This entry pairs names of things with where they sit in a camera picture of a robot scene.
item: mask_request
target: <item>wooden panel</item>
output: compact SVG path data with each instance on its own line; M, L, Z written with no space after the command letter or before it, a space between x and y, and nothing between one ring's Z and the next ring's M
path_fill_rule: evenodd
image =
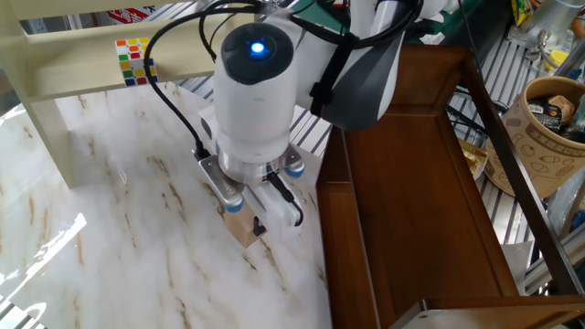
M206 20L206 34L225 15ZM233 28L250 23L253 15L230 19L216 34L214 48ZM27 93L33 101L79 95L124 87L115 40L152 37L165 21L125 26L97 27L33 35L27 38ZM197 33L198 20L184 23L162 37L154 47L159 81L188 79L213 74L215 64Z
M136 8L144 5L165 5L180 0L0 0L12 4L19 20L96 13L113 9Z
M33 102L27 97L26 49L27 38L10 4L0 0L0 68L5 70L63 179L74 187L69 131L57 104L53 100Z
M446 103L459 82L458 68L463 58L472 55L466 49L440 46L405 46L400 51L399 74L394 106L432 107ZM450 86L450 93L444 93Z
M331 132L317 184L334 328L378 328L343 135Z
M548 329L583 312L581 296L427 300L414 305L391 328Z
M398 317L428 298L517 295L463 154L439 120L447 118L387 114L346 133L380 314ZM380 285L392 303L380 301ZM389 316L381 326L391 324Z

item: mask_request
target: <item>rubik's cube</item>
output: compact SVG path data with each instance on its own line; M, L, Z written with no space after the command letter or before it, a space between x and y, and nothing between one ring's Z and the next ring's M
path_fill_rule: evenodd
M120 70L124 77L126 87L144 85L148 83L144 72L144 52L148 46L148 37L139 37L116 41L116 53L120 61ZM148 59L148 66L153 80L158 81L154 60Z

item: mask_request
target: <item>black strap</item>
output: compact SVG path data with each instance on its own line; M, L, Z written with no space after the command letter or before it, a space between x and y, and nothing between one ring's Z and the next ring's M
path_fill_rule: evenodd
M337 81L337 78L339 78L339 74L346 65L347 59L351 55L354 45L358 40L359 37L347 33L344 35L343 41L337 45L337 49L329 60L321 81L316 82L309 93L313 97L313 103L311 104L312 115L321 117L321 110L331 102L333 98L333 85Z

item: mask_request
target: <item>metal frame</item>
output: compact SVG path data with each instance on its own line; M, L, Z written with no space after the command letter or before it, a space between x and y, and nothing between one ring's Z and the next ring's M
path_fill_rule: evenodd
M579 278L532 186L504 123L481 83L475 65L470 59L465 60L460 66L460 72L559 291L563 294L584 294Z

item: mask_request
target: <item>black cable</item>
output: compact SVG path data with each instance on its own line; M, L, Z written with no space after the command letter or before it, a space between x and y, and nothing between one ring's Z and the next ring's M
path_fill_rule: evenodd
M294 225L296 227L299 227L299 226L301 226L301 224L303 224L303 220L304 220L303 210L296 202L293 201L291 203L296 208L296 210L299 212L299 220L297 220L296 223L294 223Z
M462 124L462 125L465 125L467 127L474 128L475 130L477 130L483 134L487 134L487 131L485 130L484 127L482 127L481 125L479 125L477 122L473 121L472 119L468 118L465 114L455 110L452 106L447 105L445 107L445 110L447 110L448 113L456 116L460 120L460 122L457 122L458 124Z
M301 9L299 9L299 10L295 11L295 12L292 12L292 13L291 13L291 15L299 15L299 14L301 14L303 11L305 11L305 10L309 9L309 8L310 8L312 5L314 5L315 1L316 1L316 0L313 0L313 1L311 2L311 4L309 4L309 5L306 5L306 6L304 6L303 8L301 8Z
M219 29L221 27L223 27L224 24L226 24L235 15L237 15L237 14L231 14L230 16L226 17L226 19L224 19L221 23L219 23L218 27L216 27L216 29L211 34L211 37L209 38L209 46L210 47L213 45L213 38L216 37L216 34L219 31Z
M420 10L422 9L423 0L402 0L400 1L402 4L407 4L411 10L408 10L406 15L400 16L400 20L396 25L391 25L386 30L378 33L373 37L367 37L365 39L358 40L356 45L353 49L358 48L365 48L365 47L372 47L376 44L385 43L388 41L393 40L397 37L400 33L402 33L408 25L413 22L420 14ZM238 8L218 8L222 5L227 4L244 4L246 6L238 7ZM245 13L245 14L259 14L266 3L263 3L259 0L218 0L212 4L210 4L207 8L202 11L196 12L194 14L190 14L187 16L183 16L178 18L177 20L167 24L160 30L154 34L153 38L149 42L146 51L144 52L144 70L146 73L146 78L148 82L153 87L156 94L163 100L163 102L176 114L176 116L181 120L181 122L186 126L186 128L191 132L193 137L195 138L196 142L196 158L202 159L204 157L209 156L209 152L205 149L203 143L199 139L197 132L193 128L193 126L189 123L189 121L185 118L185 116L181 113L180 110L163 94L163 92L158 88L156 83L153 80L153 76L150 72L150 67L148 65L151 53L153 51L154 44L160 37L162 37L166 32L170 31L171 29L178 27L179 25L200 18L199 19L199 35L201 36L201 42L203 43L204 48L207 50L209 55L215 62L217 55L211 48L210 44L207 42L207 38L205 36L205 17L209 15L217 15L217 14L237 14L237 13ZM297 24L299 27L307 30L307 32L314 34L316 37L321 38L324 41L333 43L333 44L341 44L344 42L345 36L341 36L336 34L336 32L330 31L326 28L317 26L313 23L310 23L304 19L301 19L297 16L290 15L290 19L292 22Z
M254 5L257 8L257 11L253 14L259 14L261 11L261 8L264 5L266 5L265 3L258 1L258 0L218 0L216 2L209 4L204 9L204 11L216 9L220 6L229 5L229 4ZM215 51L213 51L213 49L211 48L211 45L207 42L207 37L205 36L205 19L206 19L206 16L202 16L199 18L199 37L201 38L201 43L203 44L203 47L207 50L207 53L209 53L211 60L213 60L213 62L215 63L218 55L216 54Z
M422 0L404 0L400 2L401 4L407 5L407 12L405 15L399 17L399 21L397 24L393 24L386 30L378 33L373 37L367 37L365 39L360 39L356 42L356 45L353 49L360 49L366 47L373 47L378 44L384 44L389 42L399 36L402 32L406 30L406 28L416 20L420 15L420 10L422 9L423 1ZM307 32L313 34L316 37L321 38L324 41L329 43L333 43L339 45L343 42L343 37L340 37L336 32L322 28L314 23L306 21L297 16L291 16L291 21L302 27L303 29L307 30Z
M282 198L286 202L292 204L296 208L296 210L299 212L299 220L297 220L296 223L294 223L294 225L296 227L298 227L301 224L303 224L303 220L304 220L303 210L294 201L294 194L293 194L293 192L291 192L288 188L286 188L286 186L284 185L284 183L282 182L282 180L274 172L271 172L271 173L267 174L266 175L266 179L272 184L272 186L274 186L274 188L276 188L277 191L279 191L281 193Z
M479 72L480 78L482 81L485 82L484 74L482 72L482 66L479 62L479 58L477 57L477 48L475 47L475 43L473 42L472 30L469 28L469 23L467 22L467 15L465 14L465 9L463 9L463 4L461 0L457 0L459 3L459 10L461 10L461 16L463 17L463 22L465 23L465 29L467 29L467 36L469 36L469 42L472 44L473 56L475 57L475 65L477 65L477 70Z
M243 13L243 12L254 13L256 11L258 11L258 8L256 8L255 6L249 6L249 7L242 7L242 8L220 8L220 9L213 9L213 10L203 10L203 11L191 14L191 15L183 16L183 17L178 18L177 20L167 24L166 26L164 26L160 30L158 30L154 34L154 36L150 40L150 42L148 43L148 46L146 47L146 51L144 52L144 71L146 73L146 78L148 79L148 82L150 83L150 85L153 87L154 92L156 92L156 94L161 98L161 100L163 100L165 102L165 104L176 114L176 116L179 118L179 120L181 120L181 122L191 132L191 134L193 135L193 138L195 138L195 146L196 146L195 157L198 160L210 156L209 151L205 149L203 143L201 142L201 139L199 139L199 135L197 134L197 132L195 131L195 129L193 128L191 123L189 123L189 121L186 119L186 117L183 115L183 113L181 113L181 111L177 109L177 107L163 94L163 92L160 90L160 88L158 88L158 86L156 85L156 82L154 82L153 75L150 72L150 66L148 65L149 61L150 61L151 53L153 52L153 47L156 44L156 41L158 41L158 39L161 38L166 32L168 32L172 28L178 27L179 25L181 25L185 22L188 22L190 20L197 19L197 18L200 18L202 16L206 16L206 15L233 14L233 13Z

